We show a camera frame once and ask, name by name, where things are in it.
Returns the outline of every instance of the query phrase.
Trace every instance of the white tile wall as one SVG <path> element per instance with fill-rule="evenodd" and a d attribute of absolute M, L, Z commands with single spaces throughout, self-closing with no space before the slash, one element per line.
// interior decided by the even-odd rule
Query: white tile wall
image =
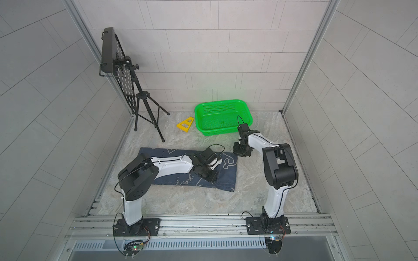
<path fill-rule="evenodd" d="M 219 53 L 219 72 L 259 72 L 263 53 Z"/>
<path fill-rule="evenodd" d="M 289 95 L 289 90 L 261 90 L 258 101 L 265 102 L 285 102 Z"/>
<path fill-rule="evenodd" d="M 280 89 L 284 73 L 243 73 L 241 89 Z"/>
<path fill-rule="evenodd" d="M 418 57 L 382 36 L 369 31 L 350 61 L 400 107 L 418 98 Z"/>
<path fill-rule="evenodd" d="M 31 24 L 0 38 L 0 46 L 2 60 L 8 61 L 0 63 L 0 80 L 9 87 L 61 51 L 41 23 Z"/>
<path fill-rule="evenodd" d="M 305 53 L 272 53 L 267 72 L 297 73 L 305 56 Z"/>
<path fill-rule="evenodd" d="M 393 156 L 418 142 L 418 124 L 357 70 L 341 91 Z"/>
<path fill-rule="evenodd" d="M 113 156 L 130 118 L 115 91 L 103 87 L 107 79 L 98 76 L 98 64 L 61 1 L 3 1 L 0 13 L 0 56 L 7 61 L 0 66 L 0 234 L 8 238 L 0 242 L 0 259 L 45 260 L 56 252 L 82 190 L 95 193 L 107 168 L 84 147 L 89 143 L 95 154 L 104 147 L 102 154 Z M 106 111 L 117 129 L 102 127 Z M 89 142 L 93 132 L 101 138 Z M 84 156 L 86 164 L 78 168 Z M 99 171 L 86 183 L 98 162 Z M 83 200 L 90 205 L 90 198 Z M 45 214 L 59 225 L 40 223 Z"/>
<path fill-rule="evenodd" d="M 125 52 L 169 52 L 165 30 L 115 30 Z"/>
<path fill-rule="evenodd" d="M 191 73 L 193 89 L 234 89 L 237 73 Z"/>
<path fill-rule="evenodd" d="M 160 66 L 161 71 L 164 71 L 164 65 L 158 65 L 157 58 L 161 59 L 160 53 L 132 53 L 132 52 L 125 52 L 126 56 L 129 56 L 132 61 L 135 61 L 139 65 L 138 72 L 160 72 Z"/>
<path fill-rule="evenodd" d="M 313 61 L 309 65 L 303 80 L 317 99 L 329 81 L 327 76 Z"/>
<path fill-rule="evenodd" d="M 94 94 L 79 76 L 43 111 L 43 115 L 66 132 Z"/>
<path fill-rule="evenodd" d="M 147 5 L 154 29 L 211 29 L 209 1 L 147 1 Z"/>
<path fill-rule="evenodd" d="M 142 73 L 142 75 L 148 89 L 187 89 L 184 73 Z"/>
<path fill-rule="evenodd" d="M 277 5 L 284 3 L 219 1 L 219 29 L 270 30 Z"/>
<path fill-rule="evenodd" d="M 332 22 L 326 29 L 324 39 L 345 55 L 362 27 L 353 19 L 335 12 Z"/>
<path fill-rule="evenodd" d="M 22 80 L 0 96 L 0 152 L 3 152 L 24 129 L 48 106 L 48 101 Z"/>
<path fill-rule="evenodd" d="M 297 21 L 297 28 L 279 30 L 285 1 L 109 0 L 101 9 L 94 8 L 101 5 L 94 1 L 98 0 L 79 2 L 97 45 L 102 45 L 103 28 L 113 23 L 124 51 L 140 66 L 137 75 L 143 88 L 164 90 L 291 89 L 327 4 L 290 3 L 286 23 L 292 23 L 288 19 L 293 15 L 303 19 Z M 128 9 L 131 18 L 105 20 L 116 5 L 115 12 Z M 242 73 L 254 74 L 243 78 Z M 264 92 L 280 96 L 268 99 L 275 104 L 253 104 L 252 108 L 278 108 L 288 94 Z M 257 94 L 249 100 L 258 102 L 261 90 Z M 212 92 L 212 100 L 217 99 Z"/>
<path fill-rule="evenodd" d="M 324 137 L 321 145 L 349 200 L 372 191 L 335 129 Z"/>
<path fill-rule="evenodd" d="M 408 246 L 380 203 L 356 210 L 379 260 L 414 260 Z"/>
<path fill-rule="evenodd" d="M 0 213 L 7 212 L 58 141 L 39 123 L 32 122 L 0 155 Z"/>
<path fill-rule="evenodd" d="M 172 52 L 227 52 L 228 30 L 167 30 Z"/>
<path fill-rule="evenodd" d="M 166 72 L 211 72 L 211 53 L 161 53 Z"/>
<path fill-rule="evenodd" d="M 73 44 L 31 73 L 26 80 L 45 98 L 53 101 L 89 65 L 80 47 Z"/>
<path fill-rule="evenodd" d="M 313 60 L 339 91 L 356 71 L 356 67 L 325 40 L 321 41 Z"/>
<path fill-rule="evenodd" d="M 335 87 L 331 87 L 321 102 L 321 107 L 348 150 L 351 151 L 372 134 L 360 116 Z"/>
<path fill-rule="evenodd" d="M 145 29 L 145 22 L 138 1 L 100 0 L 80 1 L 91 29 Z"/>
<path fill-rule="evenodd" d="M 316 30 L 327 2 L 286 2 L 280 30 Z"/>
<path fill-rule="evenodd" d="M 4 260 L 16 260 L 20 251 L 13 249 L 26 244 L 51 204 L 58 189 L 31 179 L 7 213 L 0 220 L 0 246 Z"/>
<path fill-rule="evenodd" d="M 13 30 L 17 30 L 47 16 L 64 10 L 60 1 L 2 1 L 0 15 Z"/>
<path fill-rule="evenodd" d="M 418 215 L 418 191 L 413 183 L 381 144 L 358 157 L 356 162 L 402 238 L 417 240 L 418 228 L 413 223 Z"/>
<path fill-rule="evenodd" d="M 82 38 L 67 10 L 51 15 L 47 19 L 67 47 Z"/>
<path fill-rule="evenodd" d="M 240 99 L 245 102 L 254 101 L 255 90 L 218 90 L 218 100 Z"/>
<path fill-rule="evenodd" d="M 341 0 L 285 115 L 350 260 L 417 259 L 417 8 L 412 0 Z M 307 135 L 310 125 L 317 136 Z M 311 153 L 322 149 L 331 164 L 319 176 L 325 191 Z"/>
<path fill-rule="evenodd" d="M 283 48 L 285 53 L 305 53 L 315 36 L 315 30 L 290 30 Z"/>
<path fill-rule="evenodd" d="M 414 0 L 355 1 L 348 17 L 396 42 L 417 18 L 418 2 Z"/>
<path fill-rule="evenodd" d="M 231 30 L 230 52 L 281 52 L 287 30 Z"/>

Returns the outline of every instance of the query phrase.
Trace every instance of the green basket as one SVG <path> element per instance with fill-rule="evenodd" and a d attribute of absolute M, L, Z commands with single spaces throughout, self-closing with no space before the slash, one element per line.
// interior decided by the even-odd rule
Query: green basket
<path fill-rule="evenodd" d="M 248 126 L 252 124 L 250 111 L 241 100 L 201 103 L 194 108 L 194 115 L 196 128 L 205 136 L 238 132 L 238 115 Z"/>

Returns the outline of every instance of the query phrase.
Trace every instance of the gray marble surface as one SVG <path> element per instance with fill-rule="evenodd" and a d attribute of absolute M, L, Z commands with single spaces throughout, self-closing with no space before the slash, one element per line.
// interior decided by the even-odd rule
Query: gray marble surface
<path fill-rule="evenodd" d="M 278 112 L 252 112 L 253 124 L 250 129 L 260 131 L 265 137 L 277 143 L 293 145 L 285 122 Z M 114 165 L 110 179 L 101 195 L 98 215 L 111 215 L 123 211 L 120 194 L 113 190 L 117 183 L 117 174 L 138 154 L 140 147 L 156 147 L 185 150 L 204 150 L 211 144 L 225 146 L 225 151 L 232 152 L 238 133 L 204 136 L 196 128 L 195 122 L 189 132 L 176 127 L 177 123 L 194 117 L 193 112 L 174 112 L 170 116 L 162 115 L 160 128 L 166 139 L 161 142 L 157 130 L 150 123 L 139 118 L 138 131 L 133 127 Z M 299 182 L 296 188 L 289 190 L 285 212 L 317 212 L 311 192 L 303 175 L 299 160 L 294 154 L 299 170 Z M 268 193 L 268 184 L 264 177 L 262 155 L 253 150 L 251 157 L 238 157 L 237 181 L 234 192 L 216 188 L 192 186 L 151 185 L 142 197 L 143 214 L 202 214 L 202 213 L 241 213 L 250 211 L 260 213 Z"/>

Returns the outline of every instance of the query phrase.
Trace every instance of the navy blue towel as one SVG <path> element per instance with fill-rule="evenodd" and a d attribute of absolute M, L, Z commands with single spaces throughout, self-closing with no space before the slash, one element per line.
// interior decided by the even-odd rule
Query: navy blue towel
<path fill-rule="evenodd" d="M 140 148 L 139 153 L 148 153 L 152 157 L 177 157 L 185 153 L 200 153 L 197 150 L 171 150 L 159 148 Z M 178 173 L 159 177 L 153 184 L 158 185 L 180 185 L 180 186 L 199 186 L 206 188 L 218 188 L 220 190 L 235 191 L 235 181 L 237 180 L 237 160 L 238 156 L 231 152 L 221 154 L 222 163 L 217 166 L 219 171 L 218 180 L 211 183 L 199 177 L 193 171 L 189 173 Z"/>

